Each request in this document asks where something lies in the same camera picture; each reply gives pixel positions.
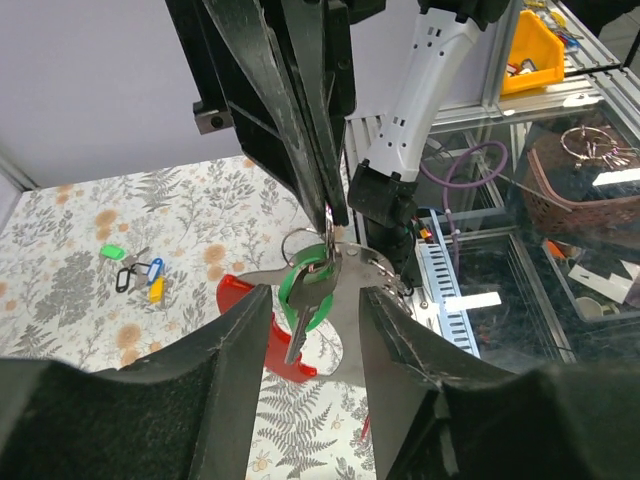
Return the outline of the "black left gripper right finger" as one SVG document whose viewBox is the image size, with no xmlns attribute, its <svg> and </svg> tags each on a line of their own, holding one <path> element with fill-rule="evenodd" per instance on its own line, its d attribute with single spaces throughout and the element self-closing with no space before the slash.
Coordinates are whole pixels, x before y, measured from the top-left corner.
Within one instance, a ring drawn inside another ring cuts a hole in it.
<svg viewBox="0 0 640 480">
<path fill-rule="evenodd" d="M 381 479 L 635 479 L 639 368 L 546 364 L 514 374 L 410 318 L 377 287 L 359 296 Z"/>
</svg>

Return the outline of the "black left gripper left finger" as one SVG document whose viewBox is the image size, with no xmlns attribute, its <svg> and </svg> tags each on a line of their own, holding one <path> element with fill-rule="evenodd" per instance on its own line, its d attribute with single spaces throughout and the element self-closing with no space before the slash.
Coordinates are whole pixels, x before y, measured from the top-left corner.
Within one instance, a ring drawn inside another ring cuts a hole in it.
<svg viewBox="0 0 640 480">
<path fill-rule="evenodd" d="M 119 370 L 1 363 L 5 479 L 241 479 L 259 396 L 272 293 Z"/>
</svg>

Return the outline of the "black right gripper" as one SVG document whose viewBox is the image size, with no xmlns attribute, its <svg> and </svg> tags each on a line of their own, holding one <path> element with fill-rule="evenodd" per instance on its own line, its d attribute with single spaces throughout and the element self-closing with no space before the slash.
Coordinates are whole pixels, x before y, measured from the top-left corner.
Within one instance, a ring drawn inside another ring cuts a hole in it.
<svg viewBox="0 0 640 480">
<path fill-rule="evenodd" d="M 355 1 L 170 1 L 200 99 L 201 133 L 233 128 L 243 151 L 324 231 L 349 223 L 341 180 L 355 109 Z"/>
</svg>

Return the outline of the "red handled carabiner keyring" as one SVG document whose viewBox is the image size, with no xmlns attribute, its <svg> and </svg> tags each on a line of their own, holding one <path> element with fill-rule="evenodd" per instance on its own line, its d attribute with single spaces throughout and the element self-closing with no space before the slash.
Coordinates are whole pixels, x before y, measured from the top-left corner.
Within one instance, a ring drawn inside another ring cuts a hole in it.
<svg viewBox="0 0 640 480">
<path fill-rule="evenodd" d="M 264 366 L 271 373 L 286 380 L 296 383 L 304 383 L 309 380 L 328 380 L 363 387 L 365 378 L 358 313 L 360 290 L 379 287 L 401 309 L 408 309 L 403 300 L 407 287 L 386 257 L 369 247 L 355 243 L 340 242 L 337 246 L 342 255 L 342 267 L 336 288 L 332 298 L 325 301 L 307 328 L 308 335 L 311 330 L 324 321 L 328 321 L 340 338 L 342 357 L 338 367 L 329 375 L 320 374 L 315 367 L 306 363 L 302 358 L 302 353 L 293 364 L 287 365 L 284 362 L 292 329 L 296 323 L 296 314 L 285 304 L 285 297 L 291 289 L 297 269 L 305 261 L 311 261 L 320 255 L 323 245 L 316 244 L 299 251 L 292 258 L 293 265 L 291 267 L 249 272 L 238 277 L 226 275 L 218 284 L 216 301 L 218 309 L 222 313 L 229 311 L 258 284 L 279 288 L 278 302 L 290 330 L 285 331 L 277 324 L 276 316 L 271 316 Z"/>
</svg>

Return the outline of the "green tagged key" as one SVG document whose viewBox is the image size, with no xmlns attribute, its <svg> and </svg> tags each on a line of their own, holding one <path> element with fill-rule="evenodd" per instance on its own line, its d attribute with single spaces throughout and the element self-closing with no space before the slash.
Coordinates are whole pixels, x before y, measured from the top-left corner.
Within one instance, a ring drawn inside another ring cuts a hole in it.
<svg viewBox="0 0 640 480">
<path fill-rule="evenodd" d="M 339 252 L 333 212 L 325 204 L 324 247 L 320 255 L 311 261 L 305 261 L 296 271 L 291 289 L 285 297 L 285 304 L 296 314 L 295 327 L 287 348 L 284 362 L 293 364 L 301 353 L 307 337 L 307 328 L 322 305 L 332 298 L 341 267 L 342 255 Z"/>
</svg>

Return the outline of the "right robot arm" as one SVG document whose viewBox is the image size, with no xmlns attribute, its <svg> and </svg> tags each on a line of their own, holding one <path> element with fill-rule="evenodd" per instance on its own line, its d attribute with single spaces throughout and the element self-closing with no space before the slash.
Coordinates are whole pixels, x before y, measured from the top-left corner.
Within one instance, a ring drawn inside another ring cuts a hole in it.
<svg viewBox="0 0 640 480">
<path fill-rule="evenodd" d="M 408 64 L 349 186 L 340 180 L 356 108 L 350 28 L 382 1 L 170 1 L 200 99 L 201 133 L 232 128 L 241 150 L 289 190 L 321 232 L 360 213 L 367 244 L 416 285 L 411 220 L 423 147 L 450 84 L 504 1 L 423 1 Z"/>
</svg>

